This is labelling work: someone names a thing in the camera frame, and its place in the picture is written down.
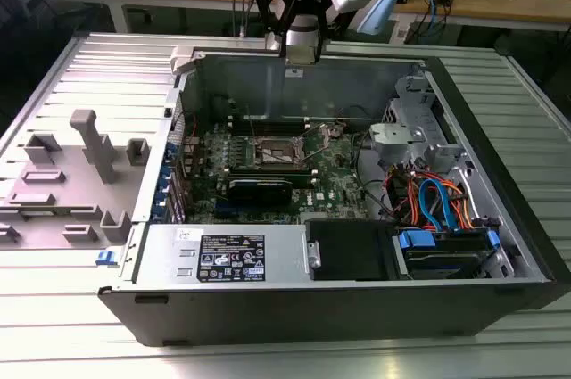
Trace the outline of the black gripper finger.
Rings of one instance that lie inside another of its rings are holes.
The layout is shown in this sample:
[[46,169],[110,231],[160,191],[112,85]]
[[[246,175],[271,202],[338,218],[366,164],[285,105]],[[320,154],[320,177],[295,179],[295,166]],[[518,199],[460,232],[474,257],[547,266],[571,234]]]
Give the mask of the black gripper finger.
[[278,34],[277,25],[285,9],[284,0],[255,0],[255,2],[258,7],[262,27],[265,30],[266,48],[279,51],[282,38]]
[[289,63],[316,63],[319,60],[329,34],[329,8],[321,4],[320,0],[292,1],[288,8]]

